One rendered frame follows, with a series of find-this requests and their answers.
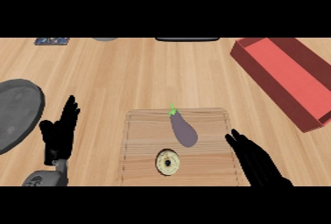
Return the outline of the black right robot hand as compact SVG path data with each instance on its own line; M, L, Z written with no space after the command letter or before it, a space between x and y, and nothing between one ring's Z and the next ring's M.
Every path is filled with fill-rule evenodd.
M293 187L265 149L235 129L225 135L252 187Z

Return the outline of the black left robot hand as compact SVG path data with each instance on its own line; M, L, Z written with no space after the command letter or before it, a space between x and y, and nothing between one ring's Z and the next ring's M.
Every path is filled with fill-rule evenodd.
M71 95L62 109L59 120L45 120L39 124L46 144L45 165L52 165L59 159L70 159L74 143L74 132L79 122L80 108Z

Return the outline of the wooden cutting board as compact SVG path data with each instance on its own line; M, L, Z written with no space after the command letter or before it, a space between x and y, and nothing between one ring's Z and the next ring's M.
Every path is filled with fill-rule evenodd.
M229 114L223 108L181 110L198 133L198 142L188 148L172 130L166 109L132 110L126 115L117 183L121 186L240 186L243 172L234 150L225 141L231 132ZM161 150L173 150L181 168L170 176L155 166Z

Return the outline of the pale yellow cupcake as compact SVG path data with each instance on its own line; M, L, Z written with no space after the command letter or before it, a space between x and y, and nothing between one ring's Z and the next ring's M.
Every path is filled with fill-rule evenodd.
M173 175L181 168L181 157L175 150L163 149L155 158L157 171L163 176Z

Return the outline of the red cardboard box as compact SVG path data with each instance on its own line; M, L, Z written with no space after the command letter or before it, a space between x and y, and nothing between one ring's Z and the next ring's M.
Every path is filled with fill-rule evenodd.
M331 65L296 38L241 38L232 58L303 131L331 122Z

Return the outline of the grey round plate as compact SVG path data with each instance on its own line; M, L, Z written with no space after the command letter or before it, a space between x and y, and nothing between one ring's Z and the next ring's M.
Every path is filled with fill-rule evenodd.
M42 88L30 80L0 82L0 155L8 153L34 130L46 106Z

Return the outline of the purple eggplant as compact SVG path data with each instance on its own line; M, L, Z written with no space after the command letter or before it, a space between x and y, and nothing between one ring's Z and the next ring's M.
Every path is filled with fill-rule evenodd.
M198 134L194 127L185 121L182 113L175 106L170 106L169 117L176 139L184 147L191 148L198 142Z

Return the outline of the blue patterned flat object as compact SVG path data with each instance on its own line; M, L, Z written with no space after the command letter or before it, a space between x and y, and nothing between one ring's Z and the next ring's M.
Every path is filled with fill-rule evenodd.
M70 38L37 38L34 44L37 46L65 46Z

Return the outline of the black flat appliance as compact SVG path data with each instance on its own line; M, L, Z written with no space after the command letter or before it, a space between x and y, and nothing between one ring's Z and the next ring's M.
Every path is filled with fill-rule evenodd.
M220 38L155 38L163 42L210 42L218 41Z

